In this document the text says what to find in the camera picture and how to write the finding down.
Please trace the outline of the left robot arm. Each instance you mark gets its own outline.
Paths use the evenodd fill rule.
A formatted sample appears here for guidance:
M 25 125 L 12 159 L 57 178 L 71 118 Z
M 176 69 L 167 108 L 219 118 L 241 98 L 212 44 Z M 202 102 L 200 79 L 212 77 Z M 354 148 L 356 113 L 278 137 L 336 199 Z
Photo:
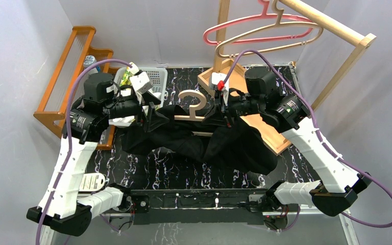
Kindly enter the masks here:
M 109 121 L 140 116 L 144 106 L 160 104 L 145 71 L 136 72 L 129 80 L 129 84 L 122 85 L 112 74 L 103 72 L 85 80 L 82 96 L 65 117 L 60 155 L 51 181 L 40 203 L 28 209 L 29 220 L 62 234 L 80 236 L 91 220 L 104 212 L 127 212 L 132 208 L 129 191 L 117 184 L 79 197 L 86 166 Z

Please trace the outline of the black skirt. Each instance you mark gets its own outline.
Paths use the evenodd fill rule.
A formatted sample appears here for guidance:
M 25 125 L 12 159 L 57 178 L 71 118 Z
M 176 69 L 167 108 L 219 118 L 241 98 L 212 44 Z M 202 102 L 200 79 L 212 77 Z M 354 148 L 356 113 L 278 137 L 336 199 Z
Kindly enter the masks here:
M 233 168 L 242 172 L 267 175 L 278 164 L 278 157 L 265 146 L 260 132 L 237 118 L 231 128 L 196 121 L 175 120 L 175 115 L 188 115 L 179 105 L 158 109 L 169 122 L 151 132 L 131 125 L 121 138 L 123 151 L 147 155 L 164 147 L 200 163 Z

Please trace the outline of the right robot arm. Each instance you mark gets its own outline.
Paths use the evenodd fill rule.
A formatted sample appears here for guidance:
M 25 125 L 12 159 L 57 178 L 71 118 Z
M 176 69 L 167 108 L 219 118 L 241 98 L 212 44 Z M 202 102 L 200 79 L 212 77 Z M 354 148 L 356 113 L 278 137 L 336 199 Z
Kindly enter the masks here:
M 297 95 L 283 94 L 276 84 L 280 75 L 272 69 L 253 67 L 244 73 L 246 92 L 234 88 L 224 73 L 214 73 L 209 86 L 214 91 L 216 107 L 222 120 L 257 114 L 263 122 L 290 141 L 320 179 L 313 182 L 280 181 L 267 191 L 267 205 L 281 211 L 287 204 L 316 207 L 328 216 L 336 216 L 352 206 L 358 194 L 371 184 L 368 173 L 362 173 L 343 162 L 342 156 L 314 123 L 311 110 Z

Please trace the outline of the beige wooden hanger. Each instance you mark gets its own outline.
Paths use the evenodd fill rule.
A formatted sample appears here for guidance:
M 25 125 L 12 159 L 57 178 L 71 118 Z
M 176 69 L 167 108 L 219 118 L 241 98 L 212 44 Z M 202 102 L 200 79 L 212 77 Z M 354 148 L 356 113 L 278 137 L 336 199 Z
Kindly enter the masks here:
M 197 116 L 196 112 L 204 109 L 207 104 L 206 96 L 196 90 L 183 90 L 179 93 L 178 97 L 184 99 L 185 97 L 195 97 L 199 100 L 197 104 L 189 105 L 188 115 L 175 115 L 174 122 L 188 127 L 192 133 L 196 136 L 211 137 L 213 135 L 212 130 L 209 131 L 204 129 L 202 121 L 205 119 L 203 116 Z

